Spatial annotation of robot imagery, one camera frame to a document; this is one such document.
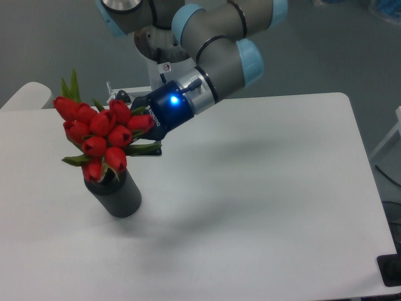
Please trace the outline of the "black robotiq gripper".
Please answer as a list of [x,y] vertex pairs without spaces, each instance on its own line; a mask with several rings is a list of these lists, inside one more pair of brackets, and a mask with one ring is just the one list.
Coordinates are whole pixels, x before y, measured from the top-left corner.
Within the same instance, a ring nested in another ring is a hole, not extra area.
[[[132,98],[125,90],[119,90],[115,100],[131,104]],[[151,93],[136,97],[131,109],[145,107],[145,113],[150,115],[155,125],[142,138],[155,140],[147,144],[134,144],[131,156],[160,157],[162,155],[162,139],[178,126],[194,117],[189,101],[180,92],[175,81],[170,81]]]

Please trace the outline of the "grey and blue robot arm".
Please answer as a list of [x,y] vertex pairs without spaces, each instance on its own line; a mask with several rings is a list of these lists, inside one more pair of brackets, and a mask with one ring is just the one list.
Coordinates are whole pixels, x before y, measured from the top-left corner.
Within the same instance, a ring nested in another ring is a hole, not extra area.
[[225,1],[214,9],[188,1],[98,1],[116,36],[134,35],[151,90],[111,90],[154,121],[150,145],[132,156],[161,155],[166,134],[262,77],[264,62],[252,34],[283,22],[287,1]]

